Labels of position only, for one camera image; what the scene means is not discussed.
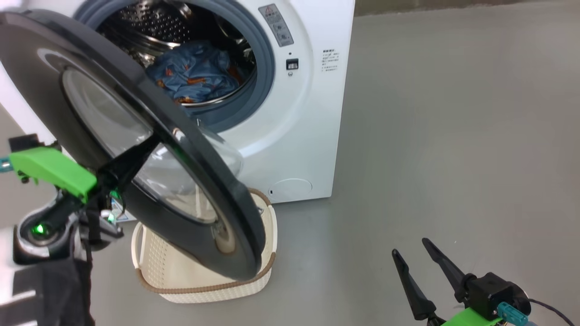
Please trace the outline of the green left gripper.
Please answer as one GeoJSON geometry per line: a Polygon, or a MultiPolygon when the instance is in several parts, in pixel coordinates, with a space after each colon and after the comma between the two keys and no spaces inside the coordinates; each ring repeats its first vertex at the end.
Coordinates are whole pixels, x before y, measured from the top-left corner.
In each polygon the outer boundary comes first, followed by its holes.
{"type": "MultiPolygon", "coordinates": [[[[101,166],[97,174],[101,175],[103,190],[124,190],[160,143],[160,138],[152,135],[101,166]]],[[[65,190],[84,204],[97,185],[97,177],[93,173],[52,147],[17,151],[9,155],[9,161],[20,179],[27,178],[36,184],[43,180],[65,190]]]]}

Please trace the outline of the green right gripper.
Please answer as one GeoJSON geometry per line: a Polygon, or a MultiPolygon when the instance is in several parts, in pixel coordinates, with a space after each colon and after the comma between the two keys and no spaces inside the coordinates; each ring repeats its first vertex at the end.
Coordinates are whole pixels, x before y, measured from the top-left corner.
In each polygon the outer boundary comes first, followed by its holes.
{"type": "MultiPolygon", "coordinates": [[[[455,299],[465,300],[467,296],[464,286],[465,274],[430,239],[423,238],[422,244],[433,262],[440,266],[451,284],[455,299]]],[[[410,305],[413,318],[417,321],[435,318],[435,304],[425,297],[420,287],[412,278],[409,266],[406,264],[400,252],[397,249],[393,249],[391,255],[410,305]]],[[[487,320],[473,309],[468,308],[458,312],[455,316],[444,322],[442,326],[495,326],[498,323],[502,323],[501,318],[487,320]]]]}

